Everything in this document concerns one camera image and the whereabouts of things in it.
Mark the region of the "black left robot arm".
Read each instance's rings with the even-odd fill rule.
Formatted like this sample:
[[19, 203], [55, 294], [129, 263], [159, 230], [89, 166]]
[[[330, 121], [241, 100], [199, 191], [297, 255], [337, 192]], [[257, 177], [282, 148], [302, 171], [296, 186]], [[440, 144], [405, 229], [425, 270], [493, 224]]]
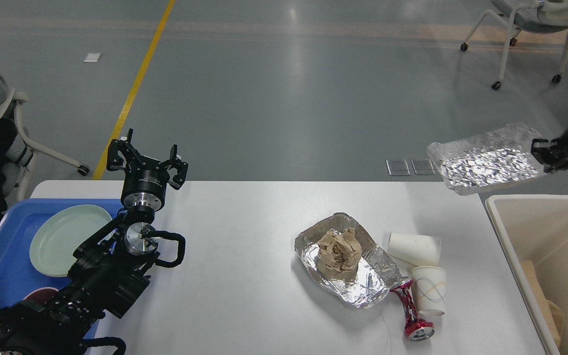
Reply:
[[0, 309], [0, 354], [83, 355], [89, 348], [113, 346], [123, 355], [123, 339], [85, 335], [107, 313], [124, 317], [148, 287], [151, 267], [183, 262], [184, 236], [157, 231], [152, 222], [164, 207], [167, 187], [178, 190], [184, 184], [188, 164], [176, 144], [164, 162], [141, 155], [132, 134], [113, 139], [107, 149], [107, 170], [125, 173], [122, 208], [72, 252], [66, 287], [44, 303], [22, 300]]

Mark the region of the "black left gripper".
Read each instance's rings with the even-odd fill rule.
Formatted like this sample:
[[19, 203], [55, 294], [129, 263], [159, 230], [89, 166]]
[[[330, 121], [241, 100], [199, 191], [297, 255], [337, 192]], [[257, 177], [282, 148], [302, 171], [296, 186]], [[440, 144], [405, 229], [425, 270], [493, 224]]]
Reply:
[[185, 184], [188, 164], [178, 155], [177, 144], [172, 145], [170, 157], [164, 162], [142, 157], [132, 145], [133, 133], [129, 128], [126, 137], [110, 141], [106, 170], [125, 172], [120, 196], [124, 207], [144, 205], [157, 212], [164, 207], [167, 184], [175, 190]]

